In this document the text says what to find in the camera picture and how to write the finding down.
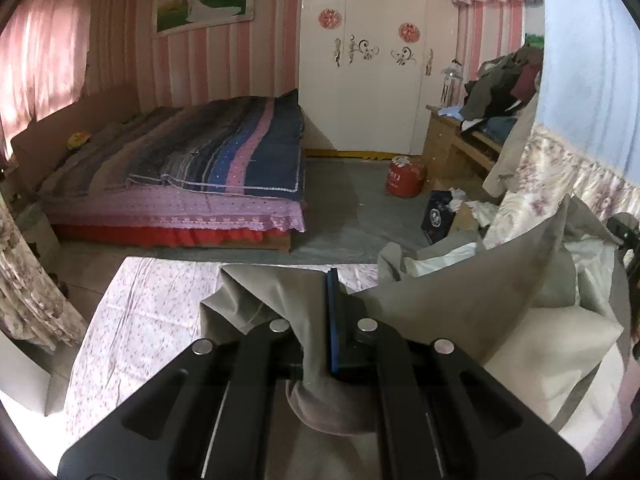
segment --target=headboard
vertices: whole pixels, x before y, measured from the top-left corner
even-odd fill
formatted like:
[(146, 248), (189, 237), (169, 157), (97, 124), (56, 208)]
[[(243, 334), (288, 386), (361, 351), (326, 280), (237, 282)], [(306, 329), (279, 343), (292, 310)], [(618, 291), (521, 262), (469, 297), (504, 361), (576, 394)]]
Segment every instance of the headboard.
[(128, 121), (140, 113), (138, 92), (121, 85), (83, 97), (29, 127), (11, 140), (18, 171), (31, 190), (55, 170), (66, 155), (66, 141), (72, 133), (95, 133), (109, 123)]

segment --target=red paper cut decoration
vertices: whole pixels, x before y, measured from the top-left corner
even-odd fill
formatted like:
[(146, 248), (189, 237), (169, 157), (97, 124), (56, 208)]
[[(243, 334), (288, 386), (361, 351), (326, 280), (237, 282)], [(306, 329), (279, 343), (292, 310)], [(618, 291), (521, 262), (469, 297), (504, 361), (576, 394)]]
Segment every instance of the red paper cut decoration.
[(331, 30), (332, 28), (340, 27), (342, 15), (335, 9), (325, 9), (320, 12), (318, 22), (320, 23), (320, 27)]
[(407, 43), (416, 43), (420, 40), (420, 29), (413, 23), (403, 23), (398, 28), (398, 34)]

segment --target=striped bedspread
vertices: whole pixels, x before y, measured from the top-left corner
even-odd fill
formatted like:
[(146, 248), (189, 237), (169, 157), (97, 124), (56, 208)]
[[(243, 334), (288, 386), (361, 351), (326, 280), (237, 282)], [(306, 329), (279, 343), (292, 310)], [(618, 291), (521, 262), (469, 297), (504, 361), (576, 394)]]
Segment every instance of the striped bedspread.
[(42, 185), (47, 198), (119, 191), (131, 184), (303, 197), (298, 92), (157, 108), (95, 134)]

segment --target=gray floor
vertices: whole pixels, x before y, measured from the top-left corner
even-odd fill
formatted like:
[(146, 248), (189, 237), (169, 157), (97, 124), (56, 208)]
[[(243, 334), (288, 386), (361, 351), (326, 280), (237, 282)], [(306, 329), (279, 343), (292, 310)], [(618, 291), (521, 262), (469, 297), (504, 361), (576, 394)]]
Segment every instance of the gray floor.
[[(295, 233), (293, 250), (121, 247), (63, 242), (47, 270), (69, 287), (69, 301), (87, 320), (127, 256), (261, 264), (375, 263), (389, 241), (409, 249), (427, 245), (420, 230), (426, 196), (402, 199), (385, 192), (388, 161), (312, 158), (306, 162), (305, 233)], [(25, 352), (30, 348), (20, 345)], [(50, 356), (36, 349), (31, 357), (52, 373), (47, 413), (62, 409), (78, 347), (60, 345)]]

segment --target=red canister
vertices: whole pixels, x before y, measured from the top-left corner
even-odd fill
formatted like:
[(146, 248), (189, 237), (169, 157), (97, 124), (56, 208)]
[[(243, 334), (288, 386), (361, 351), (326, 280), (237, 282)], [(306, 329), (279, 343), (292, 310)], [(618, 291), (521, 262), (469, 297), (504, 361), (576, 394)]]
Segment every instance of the red canister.
[(424, 183), (424, 165), (419, 156), (398, 155), (391, 159), (386, 190), (402, 198), (417, 196)]

